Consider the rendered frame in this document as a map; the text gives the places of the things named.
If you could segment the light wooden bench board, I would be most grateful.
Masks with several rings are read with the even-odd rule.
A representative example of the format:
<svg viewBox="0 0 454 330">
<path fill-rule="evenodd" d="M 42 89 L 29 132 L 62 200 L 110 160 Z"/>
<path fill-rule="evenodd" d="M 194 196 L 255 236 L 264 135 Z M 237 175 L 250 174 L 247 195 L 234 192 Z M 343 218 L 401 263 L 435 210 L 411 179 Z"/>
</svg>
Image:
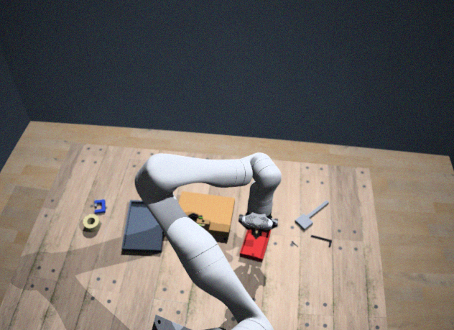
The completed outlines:
<svg viewBox="0 0 454 330">
<path fill-rule="evenodd" d="M 179 204 L 187 215 L 209 219 L 210 228 L 201 224 L 209 234 L 229 237 L 235 198 L 182 191 Z"/>
</svg>

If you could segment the red open tray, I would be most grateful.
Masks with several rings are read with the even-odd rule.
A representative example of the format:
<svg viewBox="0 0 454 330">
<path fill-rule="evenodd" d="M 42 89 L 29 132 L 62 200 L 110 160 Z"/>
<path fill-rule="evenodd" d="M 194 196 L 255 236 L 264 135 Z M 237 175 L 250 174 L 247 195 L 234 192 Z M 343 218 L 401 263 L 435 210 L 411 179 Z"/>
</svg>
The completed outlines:
<svg viewBox="0 0 454 330">
<path fill-rule="evenodd" d="M 271 230 L 268 232 L 263 231 L 261 237 L 255 239 L 253 235 L 251 235 L 251 230 L 247 230 L 244 243 L 242 245 L 243 249 L 241 248 L 240 251 L 240 257 L 262 262 L 270 234 Z"/>
</svg>

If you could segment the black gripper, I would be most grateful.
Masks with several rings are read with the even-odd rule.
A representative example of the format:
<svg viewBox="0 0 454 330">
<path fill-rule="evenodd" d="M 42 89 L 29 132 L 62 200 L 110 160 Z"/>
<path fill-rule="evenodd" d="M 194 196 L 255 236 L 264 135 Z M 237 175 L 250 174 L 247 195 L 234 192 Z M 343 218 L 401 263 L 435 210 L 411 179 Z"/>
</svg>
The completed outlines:
<svg viewBox="0 0 454 330">
<path fill-rule="evenodd" d="M 248 211 L 248 209 L 247 209 L 246 215 L 249 215 L 249 214 L 250 214 L 250 213 L 249 213 L 249 211 Z M 244 216 L 246 216 L 246 215 L 244 215 Z M 241 224 L 242 217 L 243 217 L 243 215 L 242 215 L 242 214 L 239 214 L 238 222 L 239 222 L 240 224 Z M 273 219 L 273 218 L 272 218 L 272 213 L 270 213 L 270 215 L 268 215 L 267 218 L 270 219 L 270 220 L 272 221 L 272 223 L 273 223 L 273 224 L 272 224 L 272 228 L 271 228 L 271 229 L 268 229 L 268 230 L 264 230 L 264 229 L 261 230 L 261 229 L 258 229 L 258 235 L 257 235 L 258 238 L 261 237 L 261 234 L 262 234 L 263 231 L 268 232 L 268 231 L 272 230 L 273 228 L 277 227 L 277 225 L 278 225 L 278 219 Z M 242 225 L 242 224 L 241 224 L 241 225 Z M 242 226 L 244 226 L 244 225 L 242 225 Z M 250 229 L 251 229 L 251 235 L 253 235 L 253 237 L 255 237 L 255 235 L 256 235 L 256 228 L 247 227 L 247 226 L 244 226 L 244 227 L 245 227 L 247 230 L 250 230 Z"/>
</svg>

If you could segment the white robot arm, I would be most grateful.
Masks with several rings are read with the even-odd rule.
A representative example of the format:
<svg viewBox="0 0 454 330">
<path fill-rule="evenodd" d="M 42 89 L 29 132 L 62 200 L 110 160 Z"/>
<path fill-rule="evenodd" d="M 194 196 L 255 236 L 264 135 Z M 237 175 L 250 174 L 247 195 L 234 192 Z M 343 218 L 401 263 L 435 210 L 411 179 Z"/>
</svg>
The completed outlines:
<svg viewBox="0 0 454 330">
<path fill-rule="evenodd" d="M 271 229 L 273 223 L 267 216 L 272 212 L 273 193 L 282 175 L 264 153 L 240 160 L 156 154 L 142 165 L 134 183 L 190 279 L 233 314 L 238 324 L 232 330 L 274 330 L 242 286 L 217 242 L 186 215 L 173 193 L 177 187 L 191 183 L 230 188 L 248 185 L 252 178 L 247 208 L 250 214 L 242 218 L 241 224 Z"/>
</svg>

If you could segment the small wooden block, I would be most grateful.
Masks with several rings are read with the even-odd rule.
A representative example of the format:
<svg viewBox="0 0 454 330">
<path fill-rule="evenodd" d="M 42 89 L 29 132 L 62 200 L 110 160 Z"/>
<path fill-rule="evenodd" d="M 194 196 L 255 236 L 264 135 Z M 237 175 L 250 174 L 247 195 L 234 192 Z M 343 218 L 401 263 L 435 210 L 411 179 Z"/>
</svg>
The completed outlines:
<svg viewBox="0 0 454 330">
<path fill-rule="evenodd" d="M 207 219 L 197 219 L 197 222 L 196 222 L 196 223 L 205 224 L 205 227 L 209 227 L 209 228 L 210 228 L 210 220 L 207 220 Z"/>
</svg>

